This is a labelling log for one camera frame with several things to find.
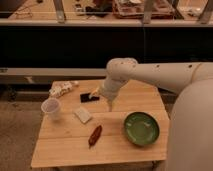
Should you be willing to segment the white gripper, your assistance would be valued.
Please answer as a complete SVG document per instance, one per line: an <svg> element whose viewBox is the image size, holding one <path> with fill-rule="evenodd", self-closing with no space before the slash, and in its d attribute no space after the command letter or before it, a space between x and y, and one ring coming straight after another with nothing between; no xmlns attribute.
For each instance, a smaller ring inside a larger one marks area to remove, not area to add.
<svg viewBox="0 0 213 171"><path fill-rule="evenodd" d="M113 110L113 100L118 96L120 89L127 83L127 80L115 80L107 77L100 87L89 94L89 99L99 97L99 94L108 100L109 112Z"/></svg>

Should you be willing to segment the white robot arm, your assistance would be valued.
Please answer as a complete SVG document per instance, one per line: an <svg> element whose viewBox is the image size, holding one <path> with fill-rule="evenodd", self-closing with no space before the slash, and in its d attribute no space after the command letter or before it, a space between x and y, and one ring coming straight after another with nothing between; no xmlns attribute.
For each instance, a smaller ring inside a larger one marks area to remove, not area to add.
<svg viewBox="0 0 213 171"><path fill-rule="evenodd" d="M113 58L106 64L104 81L90 95L104 97L112 108L130 80L175 95L161 171L213 171L213 62L140 63Z"/></svg>

